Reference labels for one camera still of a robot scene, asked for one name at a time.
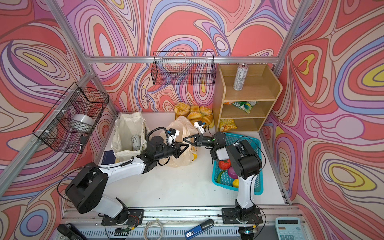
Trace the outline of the translucent beige plastic bag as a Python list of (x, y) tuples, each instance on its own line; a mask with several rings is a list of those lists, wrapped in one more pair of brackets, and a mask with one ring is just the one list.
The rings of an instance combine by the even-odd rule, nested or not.
[[(175, 121), (170, 123), (168, 128), (176, 129), (180, 131), (180, 134), (177, 136), (176, 141), (186, 144), (183, 140), (184, 137), (195, 135), (198, 133), (193, 124), (186, 117), (178, 117)], [(170, 162), (167, 164), (170, 167), (178, 168), (185, 167), (194, 162), (198, 158), (198, 148), (190, 144), (184, 153), (179, 158), (171, 157)]]

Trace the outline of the white energy drink can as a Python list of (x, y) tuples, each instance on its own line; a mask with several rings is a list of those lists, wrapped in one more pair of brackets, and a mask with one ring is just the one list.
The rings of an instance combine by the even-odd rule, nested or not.
[(141, 149), (141, 136), (132, 135), (131, 140), (133, 151), (139, 151)]

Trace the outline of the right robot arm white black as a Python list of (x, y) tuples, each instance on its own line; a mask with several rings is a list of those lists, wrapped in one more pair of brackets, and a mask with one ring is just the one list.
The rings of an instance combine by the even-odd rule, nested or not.
[(183, 138), (184, 142), (194, 147), (210, 149), (214, 161), (230, 160), (239, 180), (238, 196), (233, 208), (222, 208), (219, 217), (223, 224), (256, 224), (263, 222), (261, 209), (254, 203), (256, 177), (262, 171), (263, 163), (254, 147), (239, 137), (235, 140), (230, 134), (217, 132), (208, 137), (195, 134)]

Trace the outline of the white canvas tote bag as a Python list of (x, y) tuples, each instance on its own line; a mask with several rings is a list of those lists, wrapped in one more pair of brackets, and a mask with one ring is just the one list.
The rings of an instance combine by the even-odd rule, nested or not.
[[(115, 130), (111, 145), (116, 159), (124, 162), (140, 155), (147, 147), (147, 132), (146, 120), (141, 112), (130, 114), (120, 113), (115, 121)], [(139, 151), (133, 151), (132, 135), (141, 136), (141, 149)]]

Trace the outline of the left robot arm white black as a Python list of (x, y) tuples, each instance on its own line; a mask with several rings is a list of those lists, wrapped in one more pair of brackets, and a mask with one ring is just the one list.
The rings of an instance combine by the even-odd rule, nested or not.
[(119, 198), (104, 194), (107, 185), (131, 176), (145, 174), (160, 164), (160, 160), (180, 157), (189, 147), (174, 141), (169, 147), (160, 136), (153, 137), (143, 153), (127, 161), (106, 166), (87, 164), (65, 189), (65, 194), (80, 214), (97, 212), (116, 225), (128, 222), (130, 212)]

